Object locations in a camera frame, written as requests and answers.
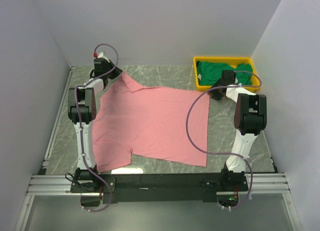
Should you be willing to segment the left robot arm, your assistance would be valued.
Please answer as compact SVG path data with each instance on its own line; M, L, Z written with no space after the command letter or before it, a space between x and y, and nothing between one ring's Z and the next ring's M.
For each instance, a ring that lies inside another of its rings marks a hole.
M93 151L93 124L98 113L96 94L107 87L109 80L121 73L122 70L102 52L95 53L88 81L68 89L67 115L73 123L77 139L75 177L82 181L82 186L88 192L94 192L100 186Z

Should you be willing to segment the pink t shirt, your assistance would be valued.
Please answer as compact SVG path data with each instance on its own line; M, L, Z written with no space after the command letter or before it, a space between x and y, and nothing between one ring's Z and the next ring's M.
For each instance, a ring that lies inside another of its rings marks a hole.
M132 155L205 167L210 96L147 87L123 73L100 98L93 123L99 172L130 165Z

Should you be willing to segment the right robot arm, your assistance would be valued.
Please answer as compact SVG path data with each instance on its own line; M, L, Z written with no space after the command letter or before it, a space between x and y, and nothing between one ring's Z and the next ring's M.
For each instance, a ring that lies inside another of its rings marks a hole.
M213 99L220 101L226 97L235 102L233 123L236 134L226 168L234 173L244 172L244 159L249 157L254 141L267 126L267 97L238 84L234 70L223 70L213 86L217 88L210 91Z

